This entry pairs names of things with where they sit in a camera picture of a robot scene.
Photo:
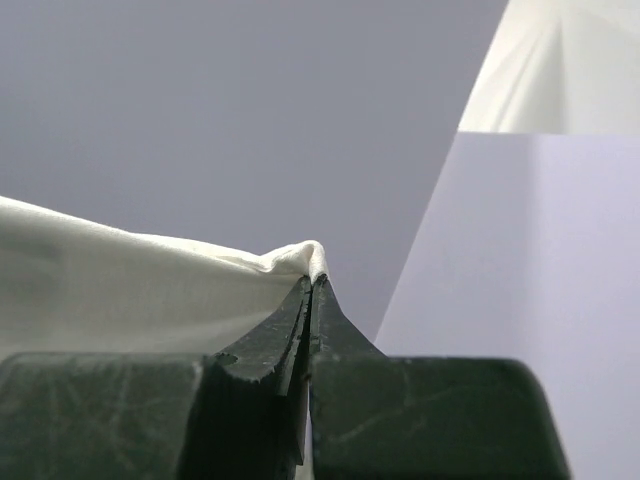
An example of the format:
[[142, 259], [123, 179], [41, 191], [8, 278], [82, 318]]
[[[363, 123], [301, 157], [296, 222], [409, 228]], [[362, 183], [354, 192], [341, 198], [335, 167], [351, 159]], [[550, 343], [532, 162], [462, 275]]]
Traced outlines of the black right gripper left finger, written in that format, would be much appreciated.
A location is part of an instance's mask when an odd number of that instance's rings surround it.
[[211, 355], [20, 353], [1, 365], [5, 479], [291, 479], [312, 286]]

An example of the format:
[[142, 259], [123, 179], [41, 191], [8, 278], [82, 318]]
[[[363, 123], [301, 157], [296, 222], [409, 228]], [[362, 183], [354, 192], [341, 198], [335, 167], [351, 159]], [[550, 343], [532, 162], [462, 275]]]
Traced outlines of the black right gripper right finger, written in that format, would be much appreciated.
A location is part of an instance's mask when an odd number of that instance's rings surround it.
[[318, 479], [566, 479], [542, 386], [513, 359], [396, 357], [312, 287], [310, 409]]

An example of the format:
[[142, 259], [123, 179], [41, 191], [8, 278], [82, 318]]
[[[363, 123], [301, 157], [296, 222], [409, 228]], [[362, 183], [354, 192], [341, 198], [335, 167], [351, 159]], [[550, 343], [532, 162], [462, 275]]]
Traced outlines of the white t-shirt red print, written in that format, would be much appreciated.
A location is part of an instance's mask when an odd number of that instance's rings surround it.
[[638, 3], [2, 3], [1, 365], [215, 354], [323, 276], [637, 478]]

